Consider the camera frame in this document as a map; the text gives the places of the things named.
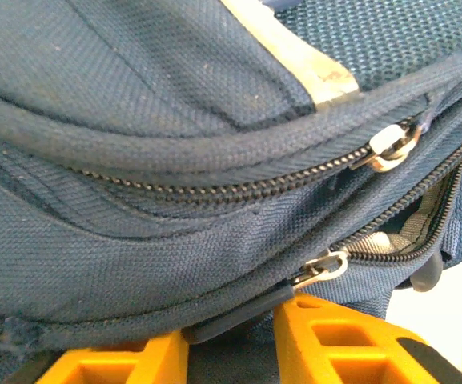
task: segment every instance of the yellow plastic object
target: yellow plastic object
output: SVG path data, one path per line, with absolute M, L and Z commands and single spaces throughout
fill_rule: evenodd
M 282 384 L 439 384 L 398 344 L 421 338 L 307 294 L 275 309 Z
M 188 344 L 180 331 L 142 344 L 66 352 L 37 384 L 185 384 Z

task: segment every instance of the white surface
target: white surface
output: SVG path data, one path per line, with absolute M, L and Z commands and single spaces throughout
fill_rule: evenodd
M 418 334 L 462 370 L 462 263 L 445 270 L 429 292 L 395 291 L 387 320 Z

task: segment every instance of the zipper teeth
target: zipper teeth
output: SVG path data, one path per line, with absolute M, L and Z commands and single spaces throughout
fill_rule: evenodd
M 455 177 L 453 178 L 452 186 L 449 191 L 446 203 L 444 204 L 442 215 L 437 222 L 436 228 L 432 231 L 430 238 L 418 249 L 407 254 L 362 254 L 350 253 L 349 258 L 357 262 L 410 262 L 426 253 L 436 243 L 440 233 L 444 229 L 444 224 L 451 213 L 454 197 L 460 186 L 460 177 L 462 175 L 462 162 L 456 169 Z
M 342 170 L 353 162 L 360 160 L 371 151 L 367 144 L 344 156 L 335 158 L 330 162 L 307 168 L 299 172 L 286 174 L 277 178 L 270 178 L 259 182 L 245 182 L 242 184 L 210 187 L 186 187 L 186 186 L 160 186 L 146 184 L 143 182 L 132 182 L 122 178 L 111 178 L 102 174 L 87 170 L 76 170 L 77 172 L 105 182 L 112 182 L 119 186 L 129 186 L 135 189 L 154 193 L 160 200 L 184 203 L 231 203 L 250 201 L 253 199 L 267 198 L 282 194 L 289 190 L 295 190 L 306 186 L 310 182 L 320 179 L 323 175 Z
M 385 210 L 378 217 L 370 221 L 368 224 L 351 234 L 347 238 L 337 242 L 331 246 L 331 250 L 338 250 L 353 242 L 358 242 L 364 236 L 376 230 L 379 226 L 389 221 L 402 210 L 405 210 L 415 200 L 420 198 L 430 187 L 449 173 L 450 169 L 455 168 L 462 161 L 462 146 L 446 158 L 437 166 L 426 178 L 421 180 L 414 188 L 409 190 L 400 200 L 394 203 L 391 207 Z

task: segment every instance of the beige tape trim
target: beige tape trim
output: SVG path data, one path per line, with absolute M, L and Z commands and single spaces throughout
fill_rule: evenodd
M 349 70 L 293 34 L 259 0 L 220 1 L 298 79 L 320 109 L 359 93 Z

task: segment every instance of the backpack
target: backpack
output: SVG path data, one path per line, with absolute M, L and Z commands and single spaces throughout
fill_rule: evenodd
M 295 289 L 461 261 L 462 0 L 0 1 L 0 382 L 184 329 L 189 383 L 277 383 Z

